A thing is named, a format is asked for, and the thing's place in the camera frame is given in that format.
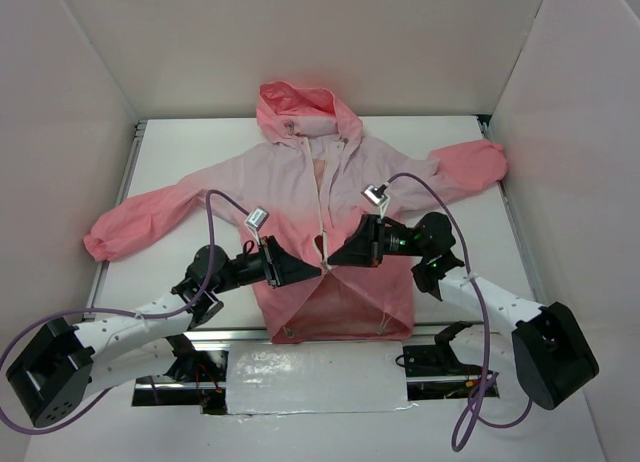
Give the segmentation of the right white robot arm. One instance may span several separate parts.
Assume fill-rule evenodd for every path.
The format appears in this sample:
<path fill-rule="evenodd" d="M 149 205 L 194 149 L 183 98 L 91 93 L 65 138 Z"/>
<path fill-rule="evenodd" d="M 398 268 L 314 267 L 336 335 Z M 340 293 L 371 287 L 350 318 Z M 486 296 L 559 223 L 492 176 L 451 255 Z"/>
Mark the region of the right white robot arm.
<path fill-rule="evenodd" d="M 388 217 L 364 215 L 355 233 L 329 256 L 332 266 L 376 267 L 387 256 L 413 256 L 417 289 L 471 311 L 485 301 L 489 327 L 512 342 L 517 380 L 532 401 L 553 410 L 599 374 L 599 364 L 573 312 L 555 302 L 522 299 L 479 276 L 465 273 L 452 252 L 450 219 L 424 215 L 412 228 Z"/>

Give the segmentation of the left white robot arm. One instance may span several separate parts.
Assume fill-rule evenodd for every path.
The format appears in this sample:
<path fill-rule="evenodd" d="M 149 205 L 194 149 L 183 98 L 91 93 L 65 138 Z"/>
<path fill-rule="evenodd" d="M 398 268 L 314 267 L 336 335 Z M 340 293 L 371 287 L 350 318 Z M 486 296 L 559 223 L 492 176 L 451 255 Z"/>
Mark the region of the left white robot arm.
<path fill-rule="evenodd" d="M 140 377 L 197 381 L 215 364 L 186 333 L 223 307 L 218 294 L 265 282 L 279 288 L 320 276 L 319 268 L 288 254 L 272 236 L 247 242 L 231 259 L 217 246 L 200 248 L 171 291 L 132 312 L 106 309 L 103 318 L 42 324 L 11 363 L 6 377 L 25 409 L 31 432 L 47 434 L 75 420 L 87 397 Z"/>

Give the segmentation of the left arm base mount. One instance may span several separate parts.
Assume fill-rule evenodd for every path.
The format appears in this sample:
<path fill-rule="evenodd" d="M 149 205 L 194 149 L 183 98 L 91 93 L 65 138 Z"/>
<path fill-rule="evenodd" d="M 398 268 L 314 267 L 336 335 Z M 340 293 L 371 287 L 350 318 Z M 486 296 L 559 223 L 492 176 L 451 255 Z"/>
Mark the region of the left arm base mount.
<path fill-rule="evenodd" d="M 138 378 L 133 407 L 197 407 L 205 415 L 226 415 L 227 350 L 199 351 L 186 335 L 165 339 L 175 357 L 166 373 Z"/>

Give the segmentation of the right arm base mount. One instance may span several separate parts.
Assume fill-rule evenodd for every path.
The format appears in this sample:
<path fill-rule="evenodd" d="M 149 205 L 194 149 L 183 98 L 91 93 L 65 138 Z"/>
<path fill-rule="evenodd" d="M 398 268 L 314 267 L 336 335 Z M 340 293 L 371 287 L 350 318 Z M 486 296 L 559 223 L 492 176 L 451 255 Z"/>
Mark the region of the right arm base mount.
<path fill-rule="evenodd" d="M 469 322 L 455 322 L 431 343 L 403 347 L 395 364 L 404 370 L 409 401 L 462 399 L 479 385 L 481 367 L 462 362 L 452 347 L 458 334 L 472 327 Z"/>

